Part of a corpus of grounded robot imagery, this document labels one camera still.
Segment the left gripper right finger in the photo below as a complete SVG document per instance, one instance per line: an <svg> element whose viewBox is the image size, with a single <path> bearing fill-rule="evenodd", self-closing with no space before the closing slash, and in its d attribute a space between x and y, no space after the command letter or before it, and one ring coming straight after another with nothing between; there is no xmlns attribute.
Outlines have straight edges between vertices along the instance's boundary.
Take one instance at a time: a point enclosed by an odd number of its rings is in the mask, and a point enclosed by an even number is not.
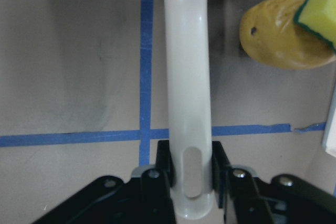
<svg viewBox="0 0 336 224"><path fill-rule="evenodd" d="M246 166L232 165L212 143L213 189L224 223L335 223L335 197L291 174L269 183Z"/></svg>

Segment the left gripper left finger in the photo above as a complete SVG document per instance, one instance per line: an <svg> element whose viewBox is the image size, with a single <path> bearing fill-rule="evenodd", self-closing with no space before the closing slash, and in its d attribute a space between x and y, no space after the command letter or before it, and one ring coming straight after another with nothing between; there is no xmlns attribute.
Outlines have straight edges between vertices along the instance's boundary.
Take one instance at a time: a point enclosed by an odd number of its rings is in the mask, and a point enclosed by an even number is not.
<svg viewBox="0 0 336 224"><path fill-rule="evenodd" d="M155 164L135 168L127 183L101 176L35 222L175 223L169 147L168 140L158 141Z"/></svg>

